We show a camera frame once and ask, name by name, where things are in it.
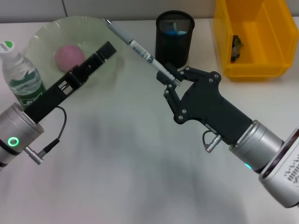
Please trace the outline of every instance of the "pen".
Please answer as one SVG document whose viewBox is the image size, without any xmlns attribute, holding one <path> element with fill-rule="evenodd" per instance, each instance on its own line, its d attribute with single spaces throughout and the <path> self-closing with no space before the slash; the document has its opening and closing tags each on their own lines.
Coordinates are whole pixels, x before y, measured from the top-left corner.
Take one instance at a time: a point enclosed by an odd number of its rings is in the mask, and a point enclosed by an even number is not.
<svg viewBox="0 0 299 224">
<path fill-rule="evenodd" d="M 149 52 L 147 52 L 139 43 L 137 43 L 132 37 L 121 31 L 115 24 L 109 20 L 104 19 L 109 29 L 114 32 L 119 38 L 122 39 L 128 46 L 130 46 L 140 57 L 145 61 L 153 65 L 156 69 L 165 74 L 175 85 L 180 86 L 181 83 Z"/>
</svg>

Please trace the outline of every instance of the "plastic bottle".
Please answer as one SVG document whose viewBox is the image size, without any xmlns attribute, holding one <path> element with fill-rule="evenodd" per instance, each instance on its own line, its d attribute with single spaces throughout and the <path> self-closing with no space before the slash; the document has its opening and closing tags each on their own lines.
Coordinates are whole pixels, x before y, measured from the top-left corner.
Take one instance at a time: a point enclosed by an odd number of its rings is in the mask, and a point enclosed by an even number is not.
<svg viewBox="0 0 299 224">
<path fill-rule="evenodd" d="M 4 79 L 24 108 L 45 93 L 38 70 L 20 54 L 14 42 L 0 42 L 0 58 Z"/>
</svg>

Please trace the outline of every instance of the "green label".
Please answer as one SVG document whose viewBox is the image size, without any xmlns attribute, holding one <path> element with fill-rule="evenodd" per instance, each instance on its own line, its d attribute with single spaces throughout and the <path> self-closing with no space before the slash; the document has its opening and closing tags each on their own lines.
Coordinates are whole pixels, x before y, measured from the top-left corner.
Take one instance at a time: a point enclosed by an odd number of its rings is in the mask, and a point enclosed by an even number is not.
<svg viewBox="0 0 299 224">
<path fill-rule="evenodd" d="M 46 92 L 45 87 L 43 86 L 43 83 L 41 86 L 33 93 L 22 96 L 22 95 L 16 95 L 18 101 L 21 103 L 21 105 L 25 108 L 32 104 L 36 99 L 38 99 L 41 95 L 43 95 Z"/>
</svg>

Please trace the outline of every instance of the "yellow plastic bin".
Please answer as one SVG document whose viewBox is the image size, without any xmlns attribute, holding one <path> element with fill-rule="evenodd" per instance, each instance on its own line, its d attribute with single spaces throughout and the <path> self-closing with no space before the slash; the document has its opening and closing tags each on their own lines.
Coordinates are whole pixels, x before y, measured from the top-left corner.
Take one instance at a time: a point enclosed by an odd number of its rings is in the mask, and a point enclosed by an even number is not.
<svg viewBox="0 0 299 224">
<path fill-rule="evenodd" d="M 214 31 L 222 72 L 233 80 L 278 77 L 292 66 L 299 33 L 285 0 L 217 0 Z M 231 63 L 234 35 L 244 46 Z"/>
</svg>

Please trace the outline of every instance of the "white table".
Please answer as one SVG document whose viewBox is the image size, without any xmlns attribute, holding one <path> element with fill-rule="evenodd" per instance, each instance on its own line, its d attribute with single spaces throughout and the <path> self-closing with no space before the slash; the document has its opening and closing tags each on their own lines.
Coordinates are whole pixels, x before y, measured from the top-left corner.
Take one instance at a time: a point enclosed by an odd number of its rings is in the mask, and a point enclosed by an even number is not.
<svg viewBox="0 0 299 224">
<path fill-rule="evenodd" d="M 154 53 L 154 21 L 118 24 Z M 23 50 L 44 25 L 0 24 L 0 40 L 12 39 Z M 220 84 L 225 98 L 284 140 L 299 125 L 298 53 L 279 80 L 233 83 L 223 77 Z M 212 20 L 196 20 L 187 65 L 221 72 L 217 57 Z M 129 48 L 123 59 L 111 88 L 86 83 L 62 103 L 66 129 L 42 165 L 22 153 L 0 172 L 1 223 L 299 224 L 298 208 L 277 203 L 226 144 L 204 151 L 203 125 L 173 121 L 165 87 L 150 65 Z M 13 102 L 0 75 L 0 111 Z M 32 148 L 39 151 L 56 138 L 62 122 L 59 110 L 42 120 L 45 133 Z"/>
</svg>

